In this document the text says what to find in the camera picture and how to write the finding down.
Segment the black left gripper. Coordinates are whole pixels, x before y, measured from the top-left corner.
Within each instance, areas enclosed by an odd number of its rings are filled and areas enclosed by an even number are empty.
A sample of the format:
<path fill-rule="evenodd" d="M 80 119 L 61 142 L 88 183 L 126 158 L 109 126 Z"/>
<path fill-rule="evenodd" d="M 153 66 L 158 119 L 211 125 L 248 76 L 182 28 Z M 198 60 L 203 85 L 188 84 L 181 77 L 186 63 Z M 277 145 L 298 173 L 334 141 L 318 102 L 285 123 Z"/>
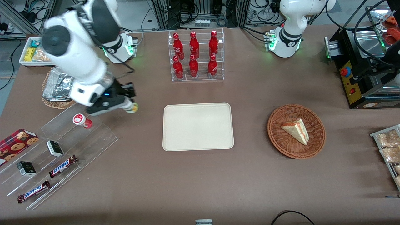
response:
<path fill-rule="evenodd" d="M 363 78 L 366 79 L 371 76 L 377 76 L 380 74 L 387 74 L 387 73 L 399 73 L 399 62 L 400 56 L 399 55 L 385 55 L 381 57 L 381 60 L 388 64 L 392 64 L 393 66 L 386 65 L 381 62 L 377 62 L 377 60 L 372 59 L 371 57 L 366 57 L 365 60 L 367 61 L 367 71 L 366 70 L 352 70 L 351 75 L 352 77 L 349 78 L 349 84 L 355 85 Z"/>

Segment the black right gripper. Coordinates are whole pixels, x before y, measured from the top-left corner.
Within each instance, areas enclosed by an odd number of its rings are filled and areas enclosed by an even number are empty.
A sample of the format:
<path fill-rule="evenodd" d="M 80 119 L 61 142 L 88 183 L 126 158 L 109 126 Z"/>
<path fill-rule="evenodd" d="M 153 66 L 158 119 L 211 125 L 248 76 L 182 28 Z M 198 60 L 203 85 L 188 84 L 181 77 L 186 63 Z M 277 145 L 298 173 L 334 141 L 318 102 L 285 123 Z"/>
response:
<path fill-rule="evenodd" d="M 121 105 L 127 105 L 128 98 L 133 104 L 137 104 L 135 101 L 137 94 L 133 82 L 121 84 L 117 79 L 114 79 L 113 84 L 107 89 L 107 98 L 114 98 L 117 95 L 121 97 Z"/>

